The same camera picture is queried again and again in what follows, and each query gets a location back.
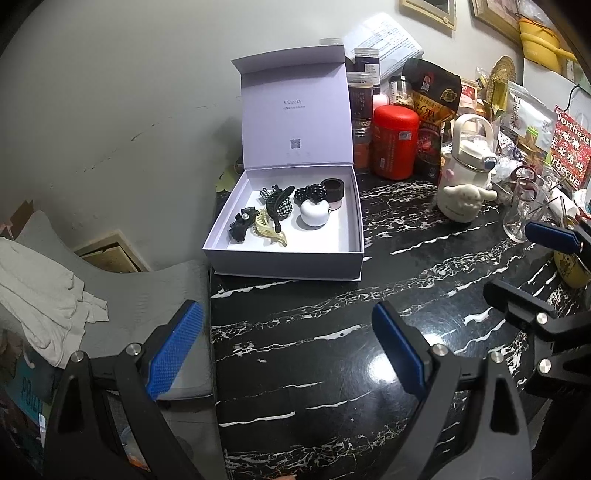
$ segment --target cardboard box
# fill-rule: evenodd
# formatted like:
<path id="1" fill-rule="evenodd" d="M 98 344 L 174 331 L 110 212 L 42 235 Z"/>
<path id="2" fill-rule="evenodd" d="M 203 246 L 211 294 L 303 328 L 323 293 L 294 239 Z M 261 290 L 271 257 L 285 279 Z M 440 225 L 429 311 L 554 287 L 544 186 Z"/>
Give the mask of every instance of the cardboard box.
<path id="1" fill-rule="evenodd" d="M 244 173 L 203 246 L 218 274 L 309 280 L 358 280 L 363 227 L 353 171 L 349 92 L 343 46 L 292 48 L 233 61 L 242 74 Z M 281 221 L 287 246 L 229 235 L 235 215 L 264 207 L 259 191 L 305 187 L 334 177 L 345 183 L 340 209 L 312 229 L 300 208 Z"/>

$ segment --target red sign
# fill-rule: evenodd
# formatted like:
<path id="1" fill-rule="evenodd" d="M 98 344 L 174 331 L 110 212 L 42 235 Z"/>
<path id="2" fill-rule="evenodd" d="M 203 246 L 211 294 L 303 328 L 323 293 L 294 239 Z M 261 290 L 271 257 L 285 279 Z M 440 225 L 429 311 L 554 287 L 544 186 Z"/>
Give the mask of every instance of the red sign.
<path id="1" fill-rule="evenodd" d="M 552 165 L 575 190 L 584 188 L 584 178 L 591 158 L 591 134 L 577 121 L 558 107 L 556 130 L 552 139 L 550 154 Z"/>

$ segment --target black marble table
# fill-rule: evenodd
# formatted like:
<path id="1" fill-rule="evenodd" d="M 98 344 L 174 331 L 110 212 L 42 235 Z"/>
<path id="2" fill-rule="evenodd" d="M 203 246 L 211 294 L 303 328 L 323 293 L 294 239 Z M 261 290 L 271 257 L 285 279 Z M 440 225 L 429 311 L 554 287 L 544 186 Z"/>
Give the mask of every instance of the black marble table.
<path id="1" fill-rule="evenodd" d="M 235 480 L 296 473 L 377 479 L 417 406 L 403 392 L 371 329 L 389 300 L 431 344 L 506 358 L 518 388 L 532 371 L 526 337 L 488 307 L 482 286 L 502 278 L 556 306 L 579 308 L 548 251 L 517 245 L 486 205 L 469 225 L 447 220 L 421 181 L 358 175 L 365 258 L 360 282 L 212 276 L 216 412 Z M 530 419 L 542 401 L 524 393 Z M 466 393 L 456 394 L 435 455 L 451 455 Z"/>

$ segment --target snack bag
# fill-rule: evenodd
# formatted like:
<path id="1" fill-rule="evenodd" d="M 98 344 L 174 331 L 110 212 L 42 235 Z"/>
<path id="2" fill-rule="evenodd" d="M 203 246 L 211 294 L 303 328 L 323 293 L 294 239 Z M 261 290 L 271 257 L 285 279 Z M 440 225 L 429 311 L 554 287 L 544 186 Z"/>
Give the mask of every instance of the snack bag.
<path id="1" fill-rule="evenodd" d="M 441 170 L 441 125 L 457 112 L 462 81 L 458 75 L 422 59 L 408 59 L 402 74 L 413 87 L 414 111 L 421 120 L 414 173 L 437 184 Z"/>

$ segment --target yellow claw clip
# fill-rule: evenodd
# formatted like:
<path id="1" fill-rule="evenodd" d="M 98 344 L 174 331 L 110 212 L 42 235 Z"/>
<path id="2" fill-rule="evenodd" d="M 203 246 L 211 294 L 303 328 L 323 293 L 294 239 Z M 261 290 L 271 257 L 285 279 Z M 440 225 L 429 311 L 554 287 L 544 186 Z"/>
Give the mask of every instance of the yellow claw clip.
<path id="1" fill-rule="evenodd" d="M 256 232 L 260 236 L 276 240 L 279 243 L 281 243 L 284 247 L 287 247 L 287 239 L 285 238 L 285 233 L 277 233 L 275 229 L 269 224 L 269 214 L 267 213 L 267 209 L 263 208 L 259 212 L 260 215 L 257 215 L 255 218 Z"/>

